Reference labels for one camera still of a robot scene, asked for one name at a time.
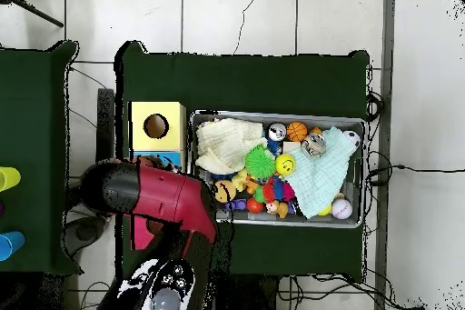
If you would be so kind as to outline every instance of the gray plastic bin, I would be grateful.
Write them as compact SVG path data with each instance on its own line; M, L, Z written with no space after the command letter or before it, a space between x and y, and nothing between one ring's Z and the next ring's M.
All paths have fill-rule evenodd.
M367 174L367 141L368 128L366 122L358 118L347 117L323 117L323 116L308 116L308 115L279 115L279 114L257 114L246 112L228 112L218 111L195 111L190 119L189 136L192 142L188 148L187 156L187 172L203 178L206 182L211 183L213 180L210 173L195 165L197 159L197 126L203 122L212 121L214 118L234 118L247 120L250 122L259 122L263 124L265 131L273 123L283 123L284 125L294 121L301 121L312 129L318 126L321 130L330 129L332 126L340 128L342 131L351 130L356 132L361 138L361 146L351 156L349 169L346 178L342 185L341 191L345 197L351 202L352 214L347 219L337 219L332 215L312 216L309 219L305 216L287 215L284 219L280 219L277 215L270 215L266 212L260 214L252 214L247 211L228 212L219 208L216 219L217 221L232 219L236 224L248 225L292 225L292 226L316 226L316 227L332 227L332 228L355 228L361 224L364 208L364 191L365 183L363 181Z

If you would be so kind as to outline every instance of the green spiky ball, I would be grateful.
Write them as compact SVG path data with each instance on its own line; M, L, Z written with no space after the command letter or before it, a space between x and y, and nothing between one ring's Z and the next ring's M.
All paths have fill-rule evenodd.
M262 145L257 145L245 156L245 168L258 179L270 177L276 172L274 155Z

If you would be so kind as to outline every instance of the yellow smiley ball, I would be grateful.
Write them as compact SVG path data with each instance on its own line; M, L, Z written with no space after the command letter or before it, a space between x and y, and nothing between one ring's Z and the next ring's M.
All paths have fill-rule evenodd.
M329 204L323 211L320 211L318 215L327 215L331 212L332 204Z
M276 158L276 171L281 175L288 175L295 170L295 159L287 154L279 155Z

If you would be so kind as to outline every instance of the beige cloth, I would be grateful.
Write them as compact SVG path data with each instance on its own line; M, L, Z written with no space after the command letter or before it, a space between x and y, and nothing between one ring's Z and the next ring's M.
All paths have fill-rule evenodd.
M197 129L196 165L212 174L231 174L244 168L245 156L257 145L266 147L262 123L223 119Z

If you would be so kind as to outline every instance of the green table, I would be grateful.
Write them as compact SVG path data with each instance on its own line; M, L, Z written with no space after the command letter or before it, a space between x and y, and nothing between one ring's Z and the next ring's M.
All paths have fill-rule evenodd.
M349 56L207 56L147 54L137 42L116 56L117 94L127 102L177 101L196 109L366 119L364 51ZM361 280L362 225L355 229L219 224L212 268L231 274L347 273ZM227 256L231 246L231 264ZM143 259L129 247L124 221L124 273Z
M0 271L67 275L79 266L62 249L66 120L64 79L77 44L49 51L0 48L0 165L21 173L0 193L0 233L18 230L25 245Z

